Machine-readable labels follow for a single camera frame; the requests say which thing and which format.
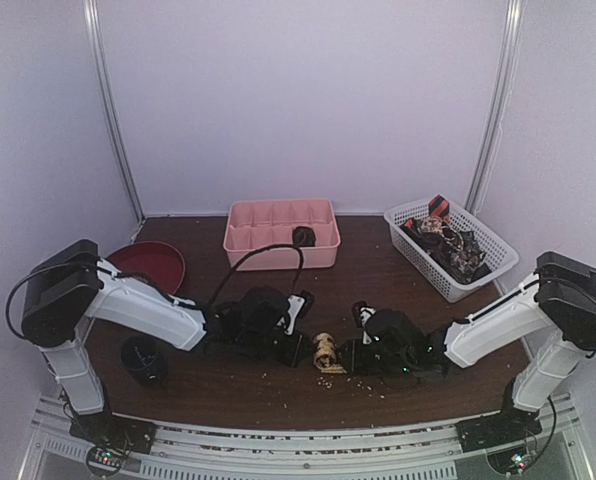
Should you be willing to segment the leopard print tie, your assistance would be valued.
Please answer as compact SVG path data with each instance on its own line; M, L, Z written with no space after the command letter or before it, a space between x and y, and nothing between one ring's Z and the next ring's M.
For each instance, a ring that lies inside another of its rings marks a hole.
M312 357L314 367L323 374L345 375L347 370L339 363L336 345L332 335L327 332L317 334L313 338L315 351Z

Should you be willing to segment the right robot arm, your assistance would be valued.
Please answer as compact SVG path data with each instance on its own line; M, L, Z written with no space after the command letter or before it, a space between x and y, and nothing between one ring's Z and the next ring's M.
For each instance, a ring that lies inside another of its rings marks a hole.
M456 425L465 452L541 433L537 417L552 392L585 358L596 353L596 268L545 252L514 290L443 328L423 333L397 310L359 301L352 317L361 337L336 351L342 367L357 375L411 374L446 377L490 353L544 328L552 330L529 365L505 387L501 410Z

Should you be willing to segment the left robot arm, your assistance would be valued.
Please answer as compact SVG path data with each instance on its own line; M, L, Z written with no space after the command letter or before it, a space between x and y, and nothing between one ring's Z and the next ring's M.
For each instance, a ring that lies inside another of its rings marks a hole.
M240 300L223 304L179 298L143 273L117 269L99 256L97 244L89 239L37 265L15 286L26 293L21 324L11 333L41 351L63 388L71 435L111 450L149 450L155 426L113 414L108 391L76 335L84 318L139 333L129 352L139 374L154 371L159 363L143 347L155 339L182 351L224 343L255 357L271 356L288 367L298 366L315 351L297 328L313 304L307 291L253 287Z

